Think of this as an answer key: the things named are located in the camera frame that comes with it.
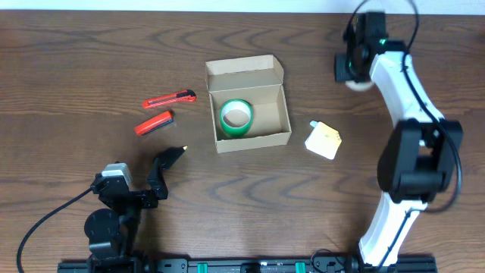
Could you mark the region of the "white tape roll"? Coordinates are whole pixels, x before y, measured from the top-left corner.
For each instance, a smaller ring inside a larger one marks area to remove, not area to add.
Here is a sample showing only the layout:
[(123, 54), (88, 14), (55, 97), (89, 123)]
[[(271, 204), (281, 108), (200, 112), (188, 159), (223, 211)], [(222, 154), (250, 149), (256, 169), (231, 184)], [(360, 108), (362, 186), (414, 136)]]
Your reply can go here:
[(365, 92), (369, 90), (371, 87), (374, 86), (374, 82), (367, 81), (367, 82), (355, 82), (354, 80), (347, 80), (345, 85), (350, 88), (352, 91), (355, 92)]

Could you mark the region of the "red black stapler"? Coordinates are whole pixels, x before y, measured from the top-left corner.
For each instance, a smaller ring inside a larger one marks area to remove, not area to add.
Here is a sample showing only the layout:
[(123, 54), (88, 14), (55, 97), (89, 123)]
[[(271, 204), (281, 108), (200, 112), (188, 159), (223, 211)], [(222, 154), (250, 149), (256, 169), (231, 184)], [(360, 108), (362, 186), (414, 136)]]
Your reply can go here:
[(158, 128), (164, 127), (174, 121), (173, 115), (171, 114), (170, 111), (164, 111), (163, 113), (154, 116), (153, 118), (150, 118), (147, 121), (144, 121), (143, 123), (137, 125), (134, 127), (134, 131), (136, 135), (138, 136), (143, 136), (146, 135), (147, 133), (151, 133), (154, 130), (157, 130)]

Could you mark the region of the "red utility knife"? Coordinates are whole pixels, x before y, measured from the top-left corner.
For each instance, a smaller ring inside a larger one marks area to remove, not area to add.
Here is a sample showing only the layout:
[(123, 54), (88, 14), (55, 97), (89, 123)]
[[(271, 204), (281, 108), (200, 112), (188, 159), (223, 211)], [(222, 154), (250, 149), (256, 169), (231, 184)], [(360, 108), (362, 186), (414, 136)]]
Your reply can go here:
[(196, 99), (197, 96), (193, 90), (185, 89), (175, 93), (146, 99), (142, 102), (142, 107), (144, 109), (151, 109), (176, 102), (194, 102)]

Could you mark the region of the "green tape roll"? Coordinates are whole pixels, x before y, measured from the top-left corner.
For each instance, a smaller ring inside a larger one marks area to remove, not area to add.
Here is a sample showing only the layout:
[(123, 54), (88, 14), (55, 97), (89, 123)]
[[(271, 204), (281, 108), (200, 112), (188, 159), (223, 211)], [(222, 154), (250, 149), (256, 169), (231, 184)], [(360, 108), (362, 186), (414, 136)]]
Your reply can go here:
[(242, 137), (249, 132), (253, 122), (251, 105), (242, 99), (226, 101), (220, 110), (223, 132), (230, 137)]

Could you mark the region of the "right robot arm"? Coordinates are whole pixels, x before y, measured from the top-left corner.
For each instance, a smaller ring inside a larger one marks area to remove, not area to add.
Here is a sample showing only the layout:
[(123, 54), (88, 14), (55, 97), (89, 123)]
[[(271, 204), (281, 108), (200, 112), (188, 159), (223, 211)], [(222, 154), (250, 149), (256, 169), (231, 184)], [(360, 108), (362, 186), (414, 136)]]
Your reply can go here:
[[(462, 187), (459, 147), (463, 129), (433, 105), (415, 73), (410, 42), (390, 39), (382, 11), (354, 12), (343, 34), (346, 52), (334, 58), (334, 76), (350, 89), (376, 86), (393, 122), (393, 132), (377, 164), (380, 201), (371, 225), (346, 260), (347, 272), (396, 270), (399, 248), (422, 213), (441, 213)], [(456, 178), (443, 206), (429, 205)]]

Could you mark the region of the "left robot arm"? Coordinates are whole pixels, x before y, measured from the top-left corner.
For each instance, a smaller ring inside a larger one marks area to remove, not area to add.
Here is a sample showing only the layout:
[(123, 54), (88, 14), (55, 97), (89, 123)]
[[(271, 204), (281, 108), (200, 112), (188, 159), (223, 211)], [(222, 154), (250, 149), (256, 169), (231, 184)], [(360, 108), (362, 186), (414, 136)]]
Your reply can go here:
[(89, 272), (156, 272), (155, 262), (134, 249), (143, 209), (155, 209), (166, 199), (162, 172), (171, 163), (157, 157), (148, 175), (148, 190), (132, 191), (132, 175), (125, 163), (109, 164), (90, 186), (106, 207), (93, 212), (84, 225), (89, 238)]

